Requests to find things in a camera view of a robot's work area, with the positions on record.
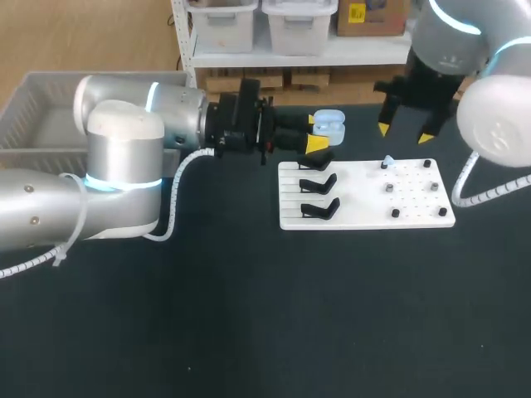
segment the black clamp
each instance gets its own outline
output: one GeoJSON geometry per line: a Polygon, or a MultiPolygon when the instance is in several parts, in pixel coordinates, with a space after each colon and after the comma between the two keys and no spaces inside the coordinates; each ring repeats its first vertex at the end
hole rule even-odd
{"type": "Polygon", "coordinates": [[[299,159],[297,163],[299,164],[299,168],[302,166],[307,167],[310,170],[317,170],[318,172],[323,172],[333,160],[334,153],[325,149],[313,152],[310,155],[306,155],[299,159]]]}
{"type": "Polygon", "coordinates": [[[390,82],[377,81],[374,85],[375,91],[386,95],[378,116],[382,136],[387,137],[398,108],[406,106],[430,112],[417,134],[417,142],[426,143],[437,137],[445,122],[455,115],[454,95],[464,79],[463,75],[443,75],[433,70],[411,50],[404,76],[394,76],[390,82]]]}
{"type": "Polygon", "coordinates": [[[318,193],[320,195],[327,195],[335,183],[338,181],[338,175],[336,173],[331,174],[329,179],[324,184],[310,180],[299,180],[299,187],[301,192],[308,191],[311,193],[318,193]]]}
{"type": "Polygon", "coordinates": [[[336,197],[327,209],[303,203],[300,205],[300,211],[303,214],[303,218],[319,218],[328,221],[334,216],[339,206],[341,206],[341,201],[336,197]]]}

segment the wooden floor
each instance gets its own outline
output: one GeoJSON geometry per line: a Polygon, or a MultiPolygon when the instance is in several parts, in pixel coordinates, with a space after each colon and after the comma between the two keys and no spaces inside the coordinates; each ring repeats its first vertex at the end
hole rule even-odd
{"type": "Polygon", "coordinates": [[[0,0],[0,108],[30,70],[175,70],[170,0],[0,0]]]}

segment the white shelf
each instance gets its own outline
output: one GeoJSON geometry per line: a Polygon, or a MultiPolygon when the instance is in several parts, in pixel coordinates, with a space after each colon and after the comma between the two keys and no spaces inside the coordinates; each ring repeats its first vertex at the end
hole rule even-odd
{"type": "Polygon", "coordinates": [[[412,43],[411,29],[403,36],[338,37],[330,32],[328,48],[321,56],[278,56],[271,50],[267,17],[257,13],[255,44],[246,54],[212,54],[197,41],[192,56],[196,68],[280,67],[280,66],[355,66],[405,64],[412,43]]]}

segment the gray plastic bin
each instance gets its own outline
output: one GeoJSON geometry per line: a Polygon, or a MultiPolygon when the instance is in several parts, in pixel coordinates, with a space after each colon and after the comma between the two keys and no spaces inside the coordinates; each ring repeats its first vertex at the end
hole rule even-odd
{"type": "Polygon", "coordinates": [[[232,0],[232,7],[198,7],[186,1],[204,52],[250,52],[258,0],[232,0]]]}
{"type": "MultiPolygon", "coordinates": [[[[76,87],[87,75],[112,75],[185,86],[186,72],[31,72],[0,114],[0,169],[26,168],[85,176],[87,141],[74,125],[76,87]]],[[[165,149],[163,175],[173,177],[179,151],[165,149]]]]}

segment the yellow label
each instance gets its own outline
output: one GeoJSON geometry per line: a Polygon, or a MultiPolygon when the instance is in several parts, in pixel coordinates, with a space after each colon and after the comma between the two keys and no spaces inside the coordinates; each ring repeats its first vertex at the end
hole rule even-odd
{"type": "Polygon", "coordinates": [[[366,11],[367,6],[365,4],[350,4],[348,9],[348,23],[364,23],[366,11]]]}

